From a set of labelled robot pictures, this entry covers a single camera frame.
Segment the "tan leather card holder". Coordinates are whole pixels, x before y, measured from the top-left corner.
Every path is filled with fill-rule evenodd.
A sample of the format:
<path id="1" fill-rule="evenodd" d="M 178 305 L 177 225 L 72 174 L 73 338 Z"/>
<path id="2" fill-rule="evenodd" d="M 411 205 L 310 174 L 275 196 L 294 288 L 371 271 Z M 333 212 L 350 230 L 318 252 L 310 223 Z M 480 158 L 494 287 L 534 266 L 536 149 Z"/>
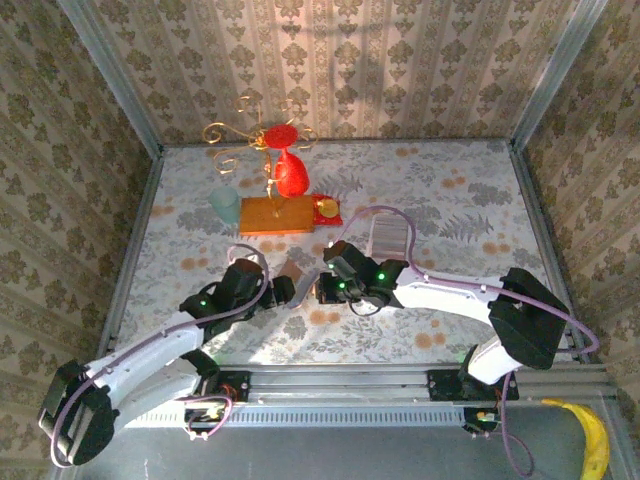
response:
<path id="1" fill-rule="evenodd" d="M 280 270 L 280 274 L 291 278 L 295 292 L 292 299 L 286 304 L 290 310 L 296 309 L 302 305 L 309 292 L 320 276 L 321 270 L 313 268 L 308 272 L 304 272 L 291 259 L 288 259 Z"/>

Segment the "white plastic lattice basket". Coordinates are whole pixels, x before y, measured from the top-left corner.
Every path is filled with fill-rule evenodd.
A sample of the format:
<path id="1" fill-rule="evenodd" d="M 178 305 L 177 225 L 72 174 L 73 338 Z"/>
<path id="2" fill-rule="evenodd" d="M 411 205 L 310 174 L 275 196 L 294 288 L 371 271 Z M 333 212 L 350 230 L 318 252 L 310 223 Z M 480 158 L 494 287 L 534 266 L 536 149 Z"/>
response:
<path id="1" fill-rule="evenodd" d="M 378 213 L 373 216 L 366 255 L 376 261 L 404 260 L 409 246 L 410 228 L 398 215 Z"/>

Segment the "red fabric pad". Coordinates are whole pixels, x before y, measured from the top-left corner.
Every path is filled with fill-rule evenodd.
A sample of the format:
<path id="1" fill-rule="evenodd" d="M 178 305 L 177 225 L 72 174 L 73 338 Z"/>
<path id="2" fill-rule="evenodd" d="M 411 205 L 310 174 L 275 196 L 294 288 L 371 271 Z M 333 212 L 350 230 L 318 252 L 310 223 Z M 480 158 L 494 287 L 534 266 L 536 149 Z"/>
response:
<path id="1" fill-rule="evenodd" d="M 323 195 L 323 194 L 313 194 L 311 196 L 312 198 L 312 202 L 313 202 L 313 223 L 316 226 L 340 226 L 343 224 L 343 219 L 341 217 L 341 213 L 339 212 L 339 215 L 334 217 L 334 218 L 325 218 L 323 217 L 319 211 L 318 211 L 318 202 L 323 199 L 323 198 L 333 198 L 331 196 L 328 195 Z M 340 209 L 340 201 L 335 199 L 336 202 L 339 205 L 339 209 Z"/>

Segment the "teal frosted cup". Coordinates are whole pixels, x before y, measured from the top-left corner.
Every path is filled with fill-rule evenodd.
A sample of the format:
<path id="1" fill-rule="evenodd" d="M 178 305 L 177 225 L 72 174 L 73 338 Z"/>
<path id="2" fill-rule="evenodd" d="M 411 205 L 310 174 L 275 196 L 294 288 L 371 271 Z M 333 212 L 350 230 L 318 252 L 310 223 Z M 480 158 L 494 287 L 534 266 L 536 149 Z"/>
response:
<path id="1" fill-rule="evenodd" d="M 240 217 L 240 196 L 230 186 L 217 187 L 209 195 L 209 203 L 219 218 L 226 224 L 235 224 Z"/>

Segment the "small black controller board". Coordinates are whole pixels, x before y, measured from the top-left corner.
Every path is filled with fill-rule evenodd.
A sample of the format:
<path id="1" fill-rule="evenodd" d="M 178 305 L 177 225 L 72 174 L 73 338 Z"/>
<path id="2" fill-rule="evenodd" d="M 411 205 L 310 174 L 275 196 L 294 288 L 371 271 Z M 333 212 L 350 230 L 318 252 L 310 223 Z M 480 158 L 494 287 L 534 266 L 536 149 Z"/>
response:
<path id="1" fill-rule="evenodd" d="M 497 408 L 463 408 L 462 428 L 473 437 L 489 437 L 500 425 L 500 413 Z"/>
<path id="2" fill-rule="evenodd" d="M 187 409 L 185 411 L 185 428 L 196 435 L 210 435 L 225 418 L 227 408 L 221 404 L 210 408 Z"/>

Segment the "red wine glass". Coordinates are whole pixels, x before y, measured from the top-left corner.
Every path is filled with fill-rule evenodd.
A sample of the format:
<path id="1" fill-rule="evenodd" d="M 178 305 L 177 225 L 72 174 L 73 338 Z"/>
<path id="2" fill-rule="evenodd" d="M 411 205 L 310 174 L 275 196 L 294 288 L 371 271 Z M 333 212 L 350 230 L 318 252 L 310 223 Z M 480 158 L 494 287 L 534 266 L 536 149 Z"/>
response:
<path id="1" fill-rule="evenodd" d="M 297 129 L 289 124 L 275 125 L 267 130 L 264 140 L 270 149 L 280 152 L 272 177 L 279 195 L 284 198 L 305 195 L 310 186 L 307 169 L 302 160 L 290 151 L 298 140 Z"/>

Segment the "grey metal plate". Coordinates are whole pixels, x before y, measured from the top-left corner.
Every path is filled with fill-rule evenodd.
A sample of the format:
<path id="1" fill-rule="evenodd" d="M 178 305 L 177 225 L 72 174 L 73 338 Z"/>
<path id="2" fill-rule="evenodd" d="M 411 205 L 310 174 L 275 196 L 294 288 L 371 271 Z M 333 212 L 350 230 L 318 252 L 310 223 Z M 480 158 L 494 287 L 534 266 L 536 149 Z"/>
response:
<path id="1" fill-rule="evenodd" d="M 460 427 L 126 429 L 65 480 L 520 480 L 502 440 Z"/>

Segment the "yellow banana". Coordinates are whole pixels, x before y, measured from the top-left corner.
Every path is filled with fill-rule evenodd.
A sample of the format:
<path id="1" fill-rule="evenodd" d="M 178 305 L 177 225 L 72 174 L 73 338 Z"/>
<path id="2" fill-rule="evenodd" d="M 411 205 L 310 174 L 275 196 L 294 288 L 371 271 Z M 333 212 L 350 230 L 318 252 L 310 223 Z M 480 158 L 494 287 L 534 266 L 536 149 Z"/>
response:
<path id="1" fill-rule="evenodd" d="M 586 405 L 544 398 L 541 403 L 570 411 L 585 436 L 584 460 L 580 480 L 603 480 L 610 462 L 609 434 L 603 420 Z"/>

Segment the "aluminium mounting rail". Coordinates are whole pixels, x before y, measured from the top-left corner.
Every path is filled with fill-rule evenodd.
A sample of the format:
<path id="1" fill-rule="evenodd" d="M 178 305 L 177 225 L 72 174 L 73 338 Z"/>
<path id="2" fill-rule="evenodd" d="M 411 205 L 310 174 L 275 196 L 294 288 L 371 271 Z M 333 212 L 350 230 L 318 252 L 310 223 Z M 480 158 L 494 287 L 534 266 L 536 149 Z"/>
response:
<path id="1" fill-rule="evenodd" d="M 423 403 L 462 391 L 459 369 L 451 365 L 236 366 L 222 374 L 248 375 L 253 403 Z"/>

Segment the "aluminium table edge rail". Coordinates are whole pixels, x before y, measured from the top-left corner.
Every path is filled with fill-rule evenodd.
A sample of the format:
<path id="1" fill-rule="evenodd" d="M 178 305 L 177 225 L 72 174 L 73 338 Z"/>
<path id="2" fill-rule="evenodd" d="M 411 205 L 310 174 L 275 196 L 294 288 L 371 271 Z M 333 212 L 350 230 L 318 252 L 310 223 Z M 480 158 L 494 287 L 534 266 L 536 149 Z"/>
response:
<path id="1" fill-rule="evenodd" d="M 536 188 L 527 162 L 523 154 L 510 142 L 507 143 L 507 146 L 550 288 L 567 307 L 571 308 L 571 297 L 562 275 L 554 249 L 551 231 L 546 221 L 543 206 L 537 197 Z"/>
<path id="2" fill-rule="evenodd" d="M 151 216 L 154 199 L 161 179 L 164 165 L 164 151 L 152 162 L 145 188 L 138 205 L 136 218 L 131 230 L 129 243 L 111 298 L 110 308 L 103 326 L 96 356 L 107 354 L 117 341 L 120 325 L 126 310 L 136 265 L 143 245 L 144 235 Z"/>

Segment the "aluminium frame post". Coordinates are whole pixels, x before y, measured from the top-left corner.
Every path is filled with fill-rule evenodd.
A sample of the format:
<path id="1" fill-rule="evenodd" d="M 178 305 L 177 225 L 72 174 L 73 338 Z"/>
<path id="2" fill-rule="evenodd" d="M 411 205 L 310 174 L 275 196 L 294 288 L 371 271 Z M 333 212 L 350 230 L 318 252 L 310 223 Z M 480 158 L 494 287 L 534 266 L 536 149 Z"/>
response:
<path id="1" fill-rule="evenodd" d="M 579 0 L 523 110 L 511 138 L 522 152 L 603 13 L 608 0 Z"/>
<path id="2" fill-rule="evenodd" d="M 91 1 L 56 1 L 76 30 L 149 157 L 153 162 L 157 162 L 162 156 L 162 142 L 144 108 L 141 95 L 126 72 L 124 61 L 119 56 L 114 42 L 109 39 L 107 28 L 100 24 Z"/>

